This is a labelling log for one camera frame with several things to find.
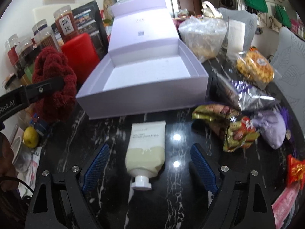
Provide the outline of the dark red fuzzy scrunchie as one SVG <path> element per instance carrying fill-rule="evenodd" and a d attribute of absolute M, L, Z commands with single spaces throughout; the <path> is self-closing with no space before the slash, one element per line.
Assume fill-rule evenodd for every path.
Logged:
<path fill-rule="evenodd" d="M 36 102 L 35 110 L 48 123 L 65 122 L 76 103 L 76 75 L 68 58 L 53 47 L 45 47 L 35 60 L 33 83 L 46 84 L 45 96 Z"/>

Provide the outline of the near grey leaf chair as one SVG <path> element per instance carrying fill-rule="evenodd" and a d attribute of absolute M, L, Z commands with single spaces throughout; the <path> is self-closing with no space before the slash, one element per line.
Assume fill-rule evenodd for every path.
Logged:
<path fill-rule="evenodd" d="M 271 65 L 281 75 L 276 85 L 290 104 L 304 131 L 304 41 L 283 27 Z"/>

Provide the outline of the black printed gift bag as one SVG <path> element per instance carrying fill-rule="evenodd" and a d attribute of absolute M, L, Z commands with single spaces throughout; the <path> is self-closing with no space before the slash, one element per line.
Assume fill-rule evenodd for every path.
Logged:
<path fill-rule="evenodd" d="M 92 1 L 71 10 L 79 35 L 82 33 L 90 35 L 96 52 L 102 59 L 108 52 L 109 42 L 97 2 Z"/>

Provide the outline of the jar with chinese label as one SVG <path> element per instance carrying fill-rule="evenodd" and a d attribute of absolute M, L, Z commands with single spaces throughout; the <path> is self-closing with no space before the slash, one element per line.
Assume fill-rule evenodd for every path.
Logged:
<path fill-rule="evenodd" d="M 64 43 L 79 35 L 75 19 L 69 5 L 59 8 L 53 13 L 56 27 Z"/>

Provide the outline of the grey leaf chair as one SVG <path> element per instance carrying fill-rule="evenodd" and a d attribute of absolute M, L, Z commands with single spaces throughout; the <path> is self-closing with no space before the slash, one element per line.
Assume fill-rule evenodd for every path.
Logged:
<path fill-rule="evenodd" d="M 283 27 L 271 65 L 281 75 L 276 85 L 290 104 L 304 131 L 304 41 Z"/>
<path fill-rule="evenodd" d="M 230 52 L 248 51 L 258 23 L 258 16 L 245 10 L 230 10 L 218 8 L 222 13 L 223 19 L 229 23 L 227 35 L 228 47 Z"/>

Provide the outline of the small red candy packet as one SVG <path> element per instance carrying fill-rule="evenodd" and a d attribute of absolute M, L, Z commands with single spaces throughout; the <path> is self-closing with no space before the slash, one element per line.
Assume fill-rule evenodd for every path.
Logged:
<path fill-rule="evenodd" d="M 300 189 L 304 188 L 304 173 L 305 164 L 304 160 L 298 160 L 291 154 L 287 157 L 287 186 L 295 182 L 300 183 Z"/>

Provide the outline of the green brown snack packet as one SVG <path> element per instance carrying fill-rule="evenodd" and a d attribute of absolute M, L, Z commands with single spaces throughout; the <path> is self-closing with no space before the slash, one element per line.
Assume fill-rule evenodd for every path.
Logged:
<path fill-rule="evenodd" d="M 252 120 L 240 111 L 219 103 L 203 104 L 192 113 L 194 120 L 202 120 L 223 139 L 223 150 L 234 152 L 248 149 L 260 136 Z"/>

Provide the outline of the lavender drawstring sachet pouch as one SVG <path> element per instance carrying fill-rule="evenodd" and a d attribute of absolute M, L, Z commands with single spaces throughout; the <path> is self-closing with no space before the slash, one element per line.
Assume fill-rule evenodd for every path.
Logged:
<path fill-rule="evenodd" d="M 252 118 L 253 125 L 259 129 L 263 139 L 273 148 L 280 148 L 285 139 L 293 138 L 288 109 L 282 107 L 279 111 L 266 110 L 258 112 Z"/>

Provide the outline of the pink red mask pouch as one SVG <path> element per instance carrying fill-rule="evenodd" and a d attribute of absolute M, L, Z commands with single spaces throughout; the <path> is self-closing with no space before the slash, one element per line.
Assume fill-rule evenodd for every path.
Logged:
<path fill-rule="evenodd" d="M 277 200 L 272 204 L 272 211 L 274 213 L 275 227 L 281 228 L 284 220 L 290 213 L 298 192 L 300 190 L 300 183 L 296 182 L 286 187 L 280 194 Z"/>

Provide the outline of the cream hand cream tube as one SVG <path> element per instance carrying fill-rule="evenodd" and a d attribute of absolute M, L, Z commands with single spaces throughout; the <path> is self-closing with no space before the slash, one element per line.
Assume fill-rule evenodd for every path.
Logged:
<path fill-rule="evenodd" d="M 134 123 L 125 157 L 128 174 L 135 190 L 152 189 L 150 180 L 158 176 L 165 163 L 166 121 Z"/>

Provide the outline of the cream water bottle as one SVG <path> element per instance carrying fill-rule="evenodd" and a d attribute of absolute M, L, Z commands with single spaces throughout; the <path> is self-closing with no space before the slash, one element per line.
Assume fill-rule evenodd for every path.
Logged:
<path fill-rule="evenodd" d="M 202 2 L 202 12 L 204 17 L 222 19 L 222 13 L 218 12 L 213 6 L 213 4 L 209 1 Z"/>

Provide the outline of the yellow lemon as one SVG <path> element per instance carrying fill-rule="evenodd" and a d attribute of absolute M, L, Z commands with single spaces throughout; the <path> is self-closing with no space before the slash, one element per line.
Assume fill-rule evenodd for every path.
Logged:
<path fill-rule="evenodd" d="M 23 134 L 23 142 L 28 148 L 35 148 L 38 145 L 39 135 L 33 127 L 27 127 Z"/>

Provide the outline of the silver purple chip bag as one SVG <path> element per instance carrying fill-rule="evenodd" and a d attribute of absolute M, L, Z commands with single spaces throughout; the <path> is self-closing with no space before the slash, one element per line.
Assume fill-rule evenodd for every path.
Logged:
<path fill-rule="evenodd" d="M 214 72 L 213 80 L 221 99 L 241 112 L 271 109 L 280 103 L 275 97 L 245 81 L 228 79 L 218 72 Z"/>

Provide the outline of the clear plastic bag of food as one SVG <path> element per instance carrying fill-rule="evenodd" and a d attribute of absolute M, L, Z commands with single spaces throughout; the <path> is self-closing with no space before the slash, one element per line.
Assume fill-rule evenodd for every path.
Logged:
<path fill-rule="evenodd" d="M 178 28 L 185 45 L 200 62 L 215 58 L 227 33 L 227 22 L 223 19 L 191 16 Z"/>

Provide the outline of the lavender open gift box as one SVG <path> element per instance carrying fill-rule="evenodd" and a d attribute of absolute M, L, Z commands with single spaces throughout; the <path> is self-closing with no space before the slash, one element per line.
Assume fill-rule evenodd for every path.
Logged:
<path fill-rule="evenodd" d="M 90 119 L 190 108 L 204 103 L 208 73 L 180 40 L 165 0 L 112 6 L 107 55 L 76 95 Z"/>

